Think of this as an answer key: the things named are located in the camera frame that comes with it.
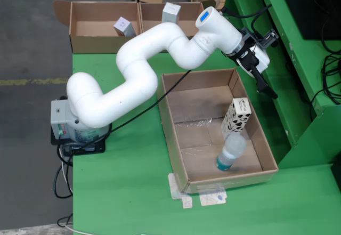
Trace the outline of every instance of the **white robotic arm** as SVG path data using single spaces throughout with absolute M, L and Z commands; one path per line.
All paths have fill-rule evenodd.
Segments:
M 128 41 L 116 57 L 126 81 L 106 94 L 91 75 L 73 74 L 67 83 L 68 100 L 52 101 L 51 126 L 55 138 L 93 141 L 104 135 L 113 121 L 151 98 L 158 78 L 147 59 L 162 50 L 167 50 L 178 66 L 191 70 L 219 48 L 256 78 L 260 92 L 271 95 L 261 76 L 270 60 L 249 33 L 237 30 L 213 7 L 200 14 L 196 27 L 199 31 L 191 40 L 178 25 L 162 23 Z
M 72 113 L 86 126 L 100 128 L 151 98 L 158 78 L 147 59 L 162 50 L 189 70 L 199 67 L 217 48 L 226 54 L 241 48 L 242 34 L 212 7 L 200 14 L 196 27 L 199 31 L 188 40 L 178 25 L 162 23 L 124 44 L 116 63 L 126 81 L 107 94 L 91 75 L 73 74 L 67 83 Z

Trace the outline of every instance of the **white tape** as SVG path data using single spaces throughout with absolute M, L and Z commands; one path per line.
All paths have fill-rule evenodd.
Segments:
M 192 197 L 186 193 L 181 193 L 177 187 L 175 176 L 173 173 L 168 174 L 170 194 L 172 199 L 181 199 L 183 208 L 191 208 L 193 206 Z
M 199 193 L 200 202 L 202 206 L 210 206 L 210 205 L 217 205 L 217 204 L 225 204 L 226 198 L 226 191 L 224 189 L 219 189 L 214 192 L 209 193 Z

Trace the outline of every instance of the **blue indicator light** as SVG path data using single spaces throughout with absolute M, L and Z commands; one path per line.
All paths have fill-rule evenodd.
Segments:
M 205 18 L 208 17 L 208 12 L 206 11 L 204 15 L 200 18 L 200 22 L 203 22 Z

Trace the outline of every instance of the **black monitor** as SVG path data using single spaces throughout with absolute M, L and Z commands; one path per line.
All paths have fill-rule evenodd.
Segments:
M 305 39 L 341 39 L 341 0 L 286 0 Z

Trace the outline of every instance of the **open cardboard box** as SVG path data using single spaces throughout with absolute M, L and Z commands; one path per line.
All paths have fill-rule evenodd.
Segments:
M 158 97 L 182 75 L 163 75 Z M 232 98 L 248 95 L 237 71 L 224 69 L 189 73 L 159 103 L 170 161 L 182 193 L 261 183 L 278 171 L 251 102 L 252 114 L 242 131 L 246 151 L 227 172 L 215 166 L 224 145 L 221 123 Z
M 74 53 L 117 53 L 133 37 L 118 36 L 113 28 L 120 17 L 132 23 L 136 35 L 142 32 L 137 2 L 55 1 L 56 18 L 69 26 Z
M 178 26 L 189 38 L 192 38 L 197 32 L 196 20 L 200 13 L 204 10 L 201 2 L 178 2 L 180 5 L 180 14 Z M 140 3 L 142 31 L 158 25 L 162 20 L 162 11 L 165 3 Z

